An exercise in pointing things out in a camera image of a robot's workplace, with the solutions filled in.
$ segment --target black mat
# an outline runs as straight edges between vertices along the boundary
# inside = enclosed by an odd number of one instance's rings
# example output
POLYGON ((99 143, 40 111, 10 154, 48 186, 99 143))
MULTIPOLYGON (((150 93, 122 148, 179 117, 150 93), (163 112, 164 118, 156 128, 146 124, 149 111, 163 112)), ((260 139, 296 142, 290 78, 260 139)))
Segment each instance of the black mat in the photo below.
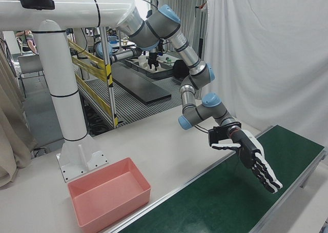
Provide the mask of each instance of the black mat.
POLYGON ((171 97, 169 92, 133 73, 131 68, 120 62, 112 65, 112 74, 115 83, 144 104, 171 97))

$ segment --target pink plastic bin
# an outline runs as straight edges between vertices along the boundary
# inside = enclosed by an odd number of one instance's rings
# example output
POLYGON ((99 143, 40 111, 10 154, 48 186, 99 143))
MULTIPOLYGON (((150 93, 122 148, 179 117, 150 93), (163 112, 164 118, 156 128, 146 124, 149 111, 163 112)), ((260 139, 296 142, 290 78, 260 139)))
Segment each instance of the pink plastic bin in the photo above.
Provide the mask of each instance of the pink plastic bin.
POLYGON ((98 232, 147 204, 150 185, 130 158, 68 183, 78 225, 98 232))

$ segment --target blue joint cap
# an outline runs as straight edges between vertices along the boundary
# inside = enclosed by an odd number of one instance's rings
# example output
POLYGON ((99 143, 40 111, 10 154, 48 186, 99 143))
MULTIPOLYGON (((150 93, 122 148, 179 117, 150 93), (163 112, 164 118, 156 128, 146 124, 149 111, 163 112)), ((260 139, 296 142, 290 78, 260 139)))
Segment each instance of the blue joint cap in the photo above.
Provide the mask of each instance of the blue joint cap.
POLYGON ((161 8, 158 9, 158 11, 162 13, 164 16, 166 16, 167 18, 171 19, 172 21, 178 24, 181 23, 180 18, 168 5, 163 5, 161 8))
MULTIPOLYGON (((101 59, 104 59, 104 55, 102 54, 103 53, 103 51, 102 51, 103 48, 102 47, 103 47, 102 43, 99 43, 97 48, 96 48, 96 56, 101 58, 101 59)), ((109 56, 112 56, 112 54, 113 54, 113 48, 109 43, 108 43, 108 54, 109 54, 109 56)))
POLYGON ((189 121, 185 118, 185 116, 180 116, 179 119, 179 124, 182 127, 182 129, 190 129, 192 128, 192 125, 189 123, 189 121))
POLYGON ((157 45, 158 45, 158 43, 159 43, 159 40, 158 40, 154 45, 152 45, 152 46, 150 46, 150 47, 139 47, 139 48, 140 48, 142 51, 150 51, 150 50, 156 48, 157 45))
POLYGON ((210 64, 207 64, 207 68, 209 69, 209 73, 210 73, 210 80, 211 82, 215 79, 215 75, 214 72, 212 70, 212 66, 210 64))
POLYGON ((221 99, 215 93, 208 93, 201 99, 201 103, 205 107, 215 107, 221 104, 221 99))

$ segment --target white curtain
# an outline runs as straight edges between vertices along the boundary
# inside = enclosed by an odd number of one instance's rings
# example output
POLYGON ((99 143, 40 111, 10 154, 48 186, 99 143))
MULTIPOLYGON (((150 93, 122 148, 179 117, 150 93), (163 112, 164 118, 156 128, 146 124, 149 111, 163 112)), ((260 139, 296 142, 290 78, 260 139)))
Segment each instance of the white curtain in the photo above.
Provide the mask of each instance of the white curtain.
POLYGON ((328 1, 208 0, 205 60, 229 111, 328 145, 328 1))
POLYGON ((0 187, 13 181, 17 169, 30 163, 36 140, 23 117, 24 100, 10 69, 0 34, 0 187))

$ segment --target white pipe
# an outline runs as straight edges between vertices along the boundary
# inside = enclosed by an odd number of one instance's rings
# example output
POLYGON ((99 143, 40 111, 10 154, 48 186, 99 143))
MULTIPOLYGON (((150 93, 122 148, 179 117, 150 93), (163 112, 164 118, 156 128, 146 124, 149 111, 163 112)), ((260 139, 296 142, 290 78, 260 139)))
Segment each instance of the white pipe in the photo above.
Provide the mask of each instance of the white pipe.
MULTIPOLYGON (((62 30, 51 20, 39 26, 42 30, 62 30)), ((63 136, 66 140, 81 139, 87 129, 66 33, 43 33, 34 37, 63 136)))
MULTIPOLYGON (((41 30, 40 23, 53 20, 62 29, 97 27, 99 23, 94 0, 53 0, 54 10, 25 9, 18 0, 0 0, 0 30, 41 30)), ((117 27, 135 9, 134 0, 96 0, 100 26, 117 27)))

